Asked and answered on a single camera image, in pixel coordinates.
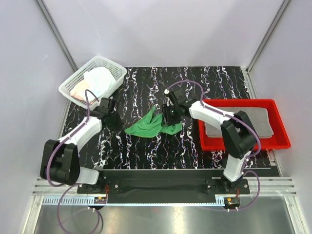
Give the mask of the green towel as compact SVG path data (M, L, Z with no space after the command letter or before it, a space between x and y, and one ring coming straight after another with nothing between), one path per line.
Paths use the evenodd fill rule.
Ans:
M155 110L156 106L153 106L146 115L125 129L124 132L131 136L153 138L160 133L172 136L182 131L181 122L171 126L163 124L163 114L154 115Z

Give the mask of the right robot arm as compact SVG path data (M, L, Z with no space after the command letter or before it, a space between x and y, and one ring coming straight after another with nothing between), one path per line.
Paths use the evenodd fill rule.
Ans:
M205 122L218 129L223 138L228 159L220 179L220 186L226 193L233 193L243 178L246 159L259 142L258 135L247 115L223 111L202 100L187 99L180 91L164 91L168 104L162 105L163 124L172 126L189 117Z

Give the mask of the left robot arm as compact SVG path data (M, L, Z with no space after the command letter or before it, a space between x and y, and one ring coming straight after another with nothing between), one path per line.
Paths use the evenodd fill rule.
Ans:
M115 101L102 98L99 105L67 135L58 140L46 141L40 167L40 177L51 186L88 184L94 193L105 188L100 171L80 166L79 153L89 140L104 128L112 130L121 126L121 119L115 108Z

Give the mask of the white towel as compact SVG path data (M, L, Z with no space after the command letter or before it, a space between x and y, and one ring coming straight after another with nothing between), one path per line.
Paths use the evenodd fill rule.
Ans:
M116 82L112 73L105 67L97 67L83 74L87 88L97 98L103 95Z

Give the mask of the pink towel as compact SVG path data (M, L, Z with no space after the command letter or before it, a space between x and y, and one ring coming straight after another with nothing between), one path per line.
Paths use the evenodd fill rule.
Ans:
M70 91L70 96L78 100L86 101L85 90L89 89L89 84L82 80L78 82Z

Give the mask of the white plastic basket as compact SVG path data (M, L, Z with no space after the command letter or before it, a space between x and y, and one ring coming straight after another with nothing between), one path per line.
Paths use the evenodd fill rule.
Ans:
M102 56L93 57L59 86L58 88L59 92L66 98L68 98L70 101L72 101L74 104L84 109L87 109L86 101L78 100L74 97L71 97L70 91L78 82L84 80L83 74L86 71L90 71L97 67L107 68L114 76L116 82L109 88L108 91L106 91L99 98L97 98L88 89L85 90L85 96L86 98L89 99L90 110L95 109L99 105L99 101L96 101L96 99L109 98L122 85L124 76L127 74L126 68L122 67L120 64L117 64L108 58Z

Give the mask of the red plastic tray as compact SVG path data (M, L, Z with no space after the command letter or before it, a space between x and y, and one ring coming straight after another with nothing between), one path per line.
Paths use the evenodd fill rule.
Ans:
M268 122L272 128L273 135L269 138L261 138L261 150L288 149L291 146L278 108L272 99L205 99L205 103L219 107L242 107L264 108L268 112ZM206 134L205 123L198 121L199 139L203 151L225 150L223 139L220 137L209 137Z

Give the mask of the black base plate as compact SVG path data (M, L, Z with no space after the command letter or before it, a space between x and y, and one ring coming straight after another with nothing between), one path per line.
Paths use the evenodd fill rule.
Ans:
M106 178L103 187L83 185L78 187L79 194L124 194L126 192L154 192L154 191L191 191L209 195L248 195L250 187L246 179L241 180L231 188L224 188L220 178Z

